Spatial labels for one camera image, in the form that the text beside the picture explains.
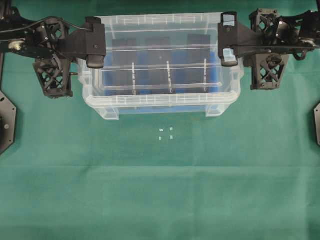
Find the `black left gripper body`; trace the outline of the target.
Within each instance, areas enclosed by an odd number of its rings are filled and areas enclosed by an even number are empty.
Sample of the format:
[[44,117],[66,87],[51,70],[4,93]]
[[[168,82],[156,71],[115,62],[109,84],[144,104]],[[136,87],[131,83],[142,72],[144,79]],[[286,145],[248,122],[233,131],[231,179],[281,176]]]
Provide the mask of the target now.
[[85,23],[81,27],[87,30],[76,29],[65,39],[59,40],[58,51],[74,58],[105,57],[105,25],[102,23]]

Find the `left gripper black finger green tape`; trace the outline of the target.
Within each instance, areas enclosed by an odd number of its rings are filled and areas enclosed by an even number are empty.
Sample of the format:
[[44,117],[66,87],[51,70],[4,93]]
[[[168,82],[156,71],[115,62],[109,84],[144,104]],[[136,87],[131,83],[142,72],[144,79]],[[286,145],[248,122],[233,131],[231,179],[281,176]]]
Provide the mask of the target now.
[[85,17],[85,22],[88,24],[101,24],[101,19],[99,17],[95,16],[86,16]]
[[90,69],[101,69],[104,67],[104,56],[88,55],[86,57],[86,65]]

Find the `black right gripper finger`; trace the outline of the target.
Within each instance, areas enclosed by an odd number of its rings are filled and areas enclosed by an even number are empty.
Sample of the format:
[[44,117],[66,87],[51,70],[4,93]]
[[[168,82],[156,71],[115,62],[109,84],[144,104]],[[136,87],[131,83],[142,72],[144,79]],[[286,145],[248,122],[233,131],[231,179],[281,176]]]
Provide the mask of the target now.
[[234,27],[237,22],[237,12],[227,11],[227,12],[221,13],[220,22],[221,22],[222,26]]
[[238,65],[238,58],[231,48],[224,48],[222,51],[221,65],[223,67],[235,67]]

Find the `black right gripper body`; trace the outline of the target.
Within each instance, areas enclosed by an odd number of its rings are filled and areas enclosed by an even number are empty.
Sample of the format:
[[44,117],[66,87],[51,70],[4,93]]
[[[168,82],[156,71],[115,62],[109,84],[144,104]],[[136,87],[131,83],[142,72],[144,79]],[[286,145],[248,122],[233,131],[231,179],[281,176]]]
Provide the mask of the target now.
[[260,33],[255,32],[240,22],[235,22],[233,26],[229,23],[218,24],[218,56],[224,56],[224,49],[234,49],[234,55],[240,57],[243,51],[239,46],[250,45],[258,46],[260,44]]

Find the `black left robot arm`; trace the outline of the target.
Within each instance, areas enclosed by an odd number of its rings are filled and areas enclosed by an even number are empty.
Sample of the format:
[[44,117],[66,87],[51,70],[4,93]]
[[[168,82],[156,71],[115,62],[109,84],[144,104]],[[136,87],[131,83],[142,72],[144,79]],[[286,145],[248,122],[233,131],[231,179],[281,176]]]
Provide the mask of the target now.
[[105,25],[94,16],[81,26],[58,16],[29,20],[11,6],[0,15],[0,51],[39,60],[80,59],[88,68],[101,69],[107,53]]

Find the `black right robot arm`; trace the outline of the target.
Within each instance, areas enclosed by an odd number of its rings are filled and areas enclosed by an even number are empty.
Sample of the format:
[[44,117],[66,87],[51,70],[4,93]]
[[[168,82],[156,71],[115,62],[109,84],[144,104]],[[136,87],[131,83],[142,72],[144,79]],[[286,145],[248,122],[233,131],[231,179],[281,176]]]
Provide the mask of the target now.
[[149,54],[147,64],[200,69],[256,64],[282,65],[288,55],[298,61],[320,46],[320,14],[307,11],[282,16],[275,9],[259,8],[249,16],[250,26],[234,11],[214,13],[146,14],[87,17],[78,46],[91,69],[101,69],[111,53],[117,68]]

